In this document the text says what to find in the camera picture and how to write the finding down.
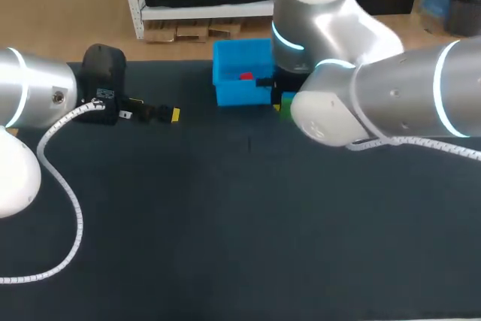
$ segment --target yellow block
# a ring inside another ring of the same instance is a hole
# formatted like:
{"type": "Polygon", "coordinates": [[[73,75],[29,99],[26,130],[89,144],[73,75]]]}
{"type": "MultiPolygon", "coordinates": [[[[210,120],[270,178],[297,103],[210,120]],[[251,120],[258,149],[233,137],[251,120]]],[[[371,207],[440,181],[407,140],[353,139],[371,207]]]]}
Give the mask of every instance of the yellow block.
{"type": "Polygon", "coordinates": [[[172,113],[172,123],[178,122],[179,118],[180,118],[180,109],[174,108],[174,112],[172,113]]]}

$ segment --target blue box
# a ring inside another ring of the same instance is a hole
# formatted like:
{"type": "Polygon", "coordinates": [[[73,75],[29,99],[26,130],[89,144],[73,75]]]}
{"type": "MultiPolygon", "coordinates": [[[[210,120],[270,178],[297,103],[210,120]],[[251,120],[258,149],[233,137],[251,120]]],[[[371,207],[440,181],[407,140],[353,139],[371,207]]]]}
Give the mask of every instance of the blue box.
{"type": "Polygon", "coordinates": [[[273,74],[271,39],[214,43],[213,85],[219,106],[271,104],[271,87],[256,87],[256,79],[273,74]],[[244,73],[252,73],[254,80],[241,80],[244,73]]]}

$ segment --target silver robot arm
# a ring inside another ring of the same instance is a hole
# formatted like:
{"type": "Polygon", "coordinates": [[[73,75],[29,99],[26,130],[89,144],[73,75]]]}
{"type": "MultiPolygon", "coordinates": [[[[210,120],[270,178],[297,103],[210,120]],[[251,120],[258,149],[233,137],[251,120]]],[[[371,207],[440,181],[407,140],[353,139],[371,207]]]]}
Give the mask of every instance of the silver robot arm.
{"type": "Polygon", "coordinates": [[[481,136],[480,39],[404,52],[355,0],[275,0],[273,51],[307,75],[291,113],[319,143],[481,136]]]}
{"type": "Polygon", "coordinates": [[[67,64],[0,50],[0,127],[45,129],[77,104],[67,64]]]}

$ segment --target black device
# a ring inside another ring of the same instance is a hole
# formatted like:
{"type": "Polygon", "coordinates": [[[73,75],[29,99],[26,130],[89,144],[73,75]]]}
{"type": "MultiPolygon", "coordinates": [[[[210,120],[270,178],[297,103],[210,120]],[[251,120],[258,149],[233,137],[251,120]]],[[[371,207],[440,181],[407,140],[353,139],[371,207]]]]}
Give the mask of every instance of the black device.
{"type": "Polygon", "coordinates": [[[140,99],[129,98],[125,93],[127,61],[117,48],[103,44],[92,45],[83,57],[77,73],[77,105],[102,101],[105,110],[89,112],[77,118],[80,122],[115,126],[119,118],[148,123],[175,123],[179,119],[179,108],[145,104],[140,99]]]}
{"type": "Polygon", "coordinates": [[[80,122],[116,125],[125,98],[126,68],[126,56],[120,49],[94,44],[86,51],[77,74],[78,104],[97,99],[104,102],[105,110],[84,114],[78,117],[80,122]]]}

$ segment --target wooden floor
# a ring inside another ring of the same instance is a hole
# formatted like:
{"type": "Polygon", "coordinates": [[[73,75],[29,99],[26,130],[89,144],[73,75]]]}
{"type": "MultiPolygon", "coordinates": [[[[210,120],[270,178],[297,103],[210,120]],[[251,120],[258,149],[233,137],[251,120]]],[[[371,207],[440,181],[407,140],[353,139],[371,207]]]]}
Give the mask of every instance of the wooden floor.
{"type": "MultiPolygon", "coordinates": [[[[212,44],[144,44],[135,37],[127,0],[0,0],[0,47],[65,61],[82,59],[94,43],[122,49],[129,60],[210,59],[212,44]]],[[[411,16],[382,17],[408,48],[439,44],[411,16]]],[[[244,34],[267,38],[269,27],[244,34]]]]}

